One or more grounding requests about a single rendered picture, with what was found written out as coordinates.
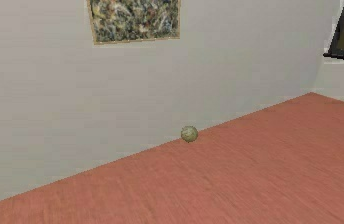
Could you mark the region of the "small green ball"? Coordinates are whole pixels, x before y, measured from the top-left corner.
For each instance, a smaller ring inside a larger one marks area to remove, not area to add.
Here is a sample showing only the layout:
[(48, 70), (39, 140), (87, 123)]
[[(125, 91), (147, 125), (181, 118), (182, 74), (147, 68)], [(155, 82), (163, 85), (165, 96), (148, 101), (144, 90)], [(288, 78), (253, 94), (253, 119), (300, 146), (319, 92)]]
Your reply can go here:
[(185, 126), (181, 130), (181, 138), (190, 143), (198, 138), (198, 130), (194, 126)]

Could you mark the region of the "framed abstract speckled painting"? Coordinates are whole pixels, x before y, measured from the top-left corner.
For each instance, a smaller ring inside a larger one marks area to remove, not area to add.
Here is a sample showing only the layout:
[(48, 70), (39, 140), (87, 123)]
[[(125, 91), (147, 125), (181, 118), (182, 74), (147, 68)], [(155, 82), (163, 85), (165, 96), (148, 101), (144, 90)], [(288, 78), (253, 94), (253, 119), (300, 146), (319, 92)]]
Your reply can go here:
[(95, 45), (180, 38), (181, 0), (86, 0)]

